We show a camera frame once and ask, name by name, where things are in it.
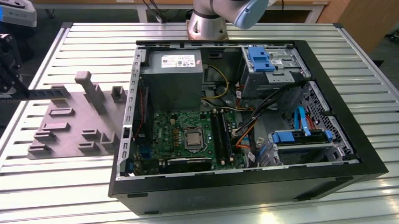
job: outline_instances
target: table leg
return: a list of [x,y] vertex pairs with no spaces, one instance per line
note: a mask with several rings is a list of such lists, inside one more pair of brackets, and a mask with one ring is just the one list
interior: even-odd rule
[[147,8],[138,6],[138,15],[139,15],[139,22],[148,22],[147,19]]
[[314,6],[314,9],[311,10],[304,23],[316,23],[318,19],[320,17],[322,11],[324,6]]

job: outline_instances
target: blue plastic latch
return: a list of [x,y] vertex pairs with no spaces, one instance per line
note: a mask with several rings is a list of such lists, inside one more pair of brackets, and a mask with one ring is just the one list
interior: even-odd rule
[[295,141],[292,132],[278,132],[276,134],[282,142]]
[[263,47],[248,47],[248,59],[254,64],[254,71],[275,71],[270,62],[270,54]]
[[332,141],[332,132],[330,130],[324,130],[324,134],[328,141]]
[[272,139],[274,139],[274,143],[278,143],[278,142],[280,142],[280,139],[279,139],[279,136],[278,136],[278,134],[275,133],[275,134],[272,134]]

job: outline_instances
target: metal workbench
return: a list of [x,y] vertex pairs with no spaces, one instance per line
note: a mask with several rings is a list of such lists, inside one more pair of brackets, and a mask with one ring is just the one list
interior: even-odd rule
[[[48,101],[21,102],[0,140],[0,222],[399,222],[399,93],[346,30],[323,24],[259,24],[247,31],[228,26],[228,36],[308,41],[390,172],[316,201],[138,217],[107,196],[112,156],[27,159]],[[73,77],[88,70],[101,90],[113,85],[128,89],[135,41],[186,37],[182,23],[75,23],[61,28],[31,88],[64,84],[69,91],[83,91]]]

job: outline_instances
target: yellow wire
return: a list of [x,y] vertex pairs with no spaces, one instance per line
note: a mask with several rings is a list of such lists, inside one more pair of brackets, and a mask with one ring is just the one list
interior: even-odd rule
[[216,70],[216,72],[219,72],[219,74],[222,75],[222,77],[224,78],[224,81],[226,81],[226,90],[224,90],[224,92],[219,96],[203,97],[203,99],[218,99],[219,97],[223,97],[227,94],[227,91],[228,91],[228,80],[227,80],[226,75],[223,74],[223,72],[214,65],[208,65],[208,67],[214,68]]

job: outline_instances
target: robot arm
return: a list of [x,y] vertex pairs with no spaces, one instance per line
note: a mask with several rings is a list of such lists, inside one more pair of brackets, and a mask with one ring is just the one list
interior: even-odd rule
[[226,20],[240,29],[259,21],[268,0],[196,0],[188,24],[194,40],[220,40],[227,37]]

